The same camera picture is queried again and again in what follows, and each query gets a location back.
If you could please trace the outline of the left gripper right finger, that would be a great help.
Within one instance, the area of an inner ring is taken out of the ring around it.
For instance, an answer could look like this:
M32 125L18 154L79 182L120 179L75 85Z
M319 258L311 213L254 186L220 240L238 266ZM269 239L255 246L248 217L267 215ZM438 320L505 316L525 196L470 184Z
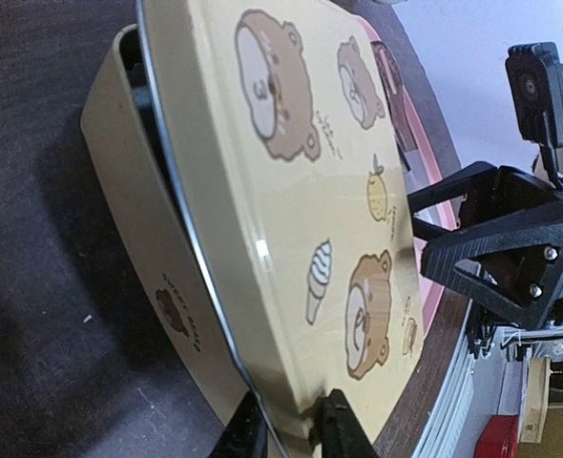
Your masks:
M378 458L344 393L333 389L315 419L323 458Z

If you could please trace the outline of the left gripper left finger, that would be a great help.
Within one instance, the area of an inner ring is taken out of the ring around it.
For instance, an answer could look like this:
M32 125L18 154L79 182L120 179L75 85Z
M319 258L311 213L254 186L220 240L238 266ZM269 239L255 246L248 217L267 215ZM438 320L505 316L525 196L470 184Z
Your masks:
M248 391L220 435L209 457L265 458L267 455L267 426L255 394Z

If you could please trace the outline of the bear print tin lid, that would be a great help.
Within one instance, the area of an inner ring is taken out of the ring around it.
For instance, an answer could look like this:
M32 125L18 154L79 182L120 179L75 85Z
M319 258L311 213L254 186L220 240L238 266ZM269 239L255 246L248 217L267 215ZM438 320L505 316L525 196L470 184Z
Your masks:
M276 441L318 457L344 393L369 441L419 359L407 191L366 24L330 1L140 1L186 229Z

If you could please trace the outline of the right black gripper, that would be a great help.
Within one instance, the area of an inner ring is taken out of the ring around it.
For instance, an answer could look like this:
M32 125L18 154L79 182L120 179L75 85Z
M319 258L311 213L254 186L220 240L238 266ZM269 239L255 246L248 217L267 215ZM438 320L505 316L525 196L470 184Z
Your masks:
M460 198L459 230L418 213ZM527 330L563 325L563 191L477 161L407 196L413 234L433 239L421 274Z

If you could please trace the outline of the beige tin box base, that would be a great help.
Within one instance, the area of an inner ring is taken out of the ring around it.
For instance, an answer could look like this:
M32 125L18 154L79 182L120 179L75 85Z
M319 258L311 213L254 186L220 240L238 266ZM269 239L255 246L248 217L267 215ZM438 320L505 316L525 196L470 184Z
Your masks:
M80 118L97 178L149 301L206 401L245 392L270 429L283 370L271 194L299 166L254 125L268 54L242 21L118 33Z

